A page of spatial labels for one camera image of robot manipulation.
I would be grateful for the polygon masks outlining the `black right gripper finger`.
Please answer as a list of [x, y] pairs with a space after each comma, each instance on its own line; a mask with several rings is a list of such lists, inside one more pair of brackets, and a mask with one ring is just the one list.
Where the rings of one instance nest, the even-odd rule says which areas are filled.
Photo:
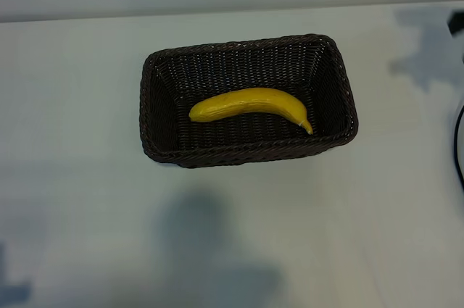
[[447, 21], [450, 33], [459, 33], [464, 30], [464, 11], [453, 11]]

